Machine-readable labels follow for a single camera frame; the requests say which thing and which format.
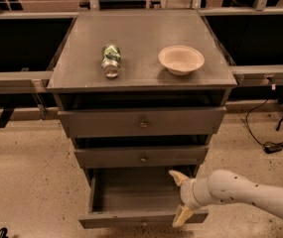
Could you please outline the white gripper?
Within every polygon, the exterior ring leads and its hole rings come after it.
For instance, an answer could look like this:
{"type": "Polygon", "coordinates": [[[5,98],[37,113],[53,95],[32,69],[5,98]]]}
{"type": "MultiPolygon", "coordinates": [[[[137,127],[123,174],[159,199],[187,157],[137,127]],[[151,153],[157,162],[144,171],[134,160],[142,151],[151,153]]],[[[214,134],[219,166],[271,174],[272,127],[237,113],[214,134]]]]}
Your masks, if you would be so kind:
{"type": "Polygon", "coordinates": [[[194,196],[195,180],[174,170],[169,170],[169,175],[173,178],[175,184],[181,187],[180,196],[184,204],[178,206],[172,223],[174,228],[178,228],[183,226],[194,215],[193,209],[197,208],[197,201],[194,196]]]}

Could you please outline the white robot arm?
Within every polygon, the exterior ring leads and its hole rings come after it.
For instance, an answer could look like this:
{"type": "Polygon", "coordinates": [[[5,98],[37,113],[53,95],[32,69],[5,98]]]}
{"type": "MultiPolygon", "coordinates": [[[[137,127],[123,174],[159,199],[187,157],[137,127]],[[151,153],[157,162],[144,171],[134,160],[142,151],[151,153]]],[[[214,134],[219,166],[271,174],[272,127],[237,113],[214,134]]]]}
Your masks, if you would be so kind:
{"type": "Polygon", "coordinates": [[[169,170],[180,188],[181,204],[173,227],[181,227],[197,209],[208,205],[244,203],[283,219],[283,187],[265,185],[226,170],[216,170],[206,178],[189,178],[169,170]]]}

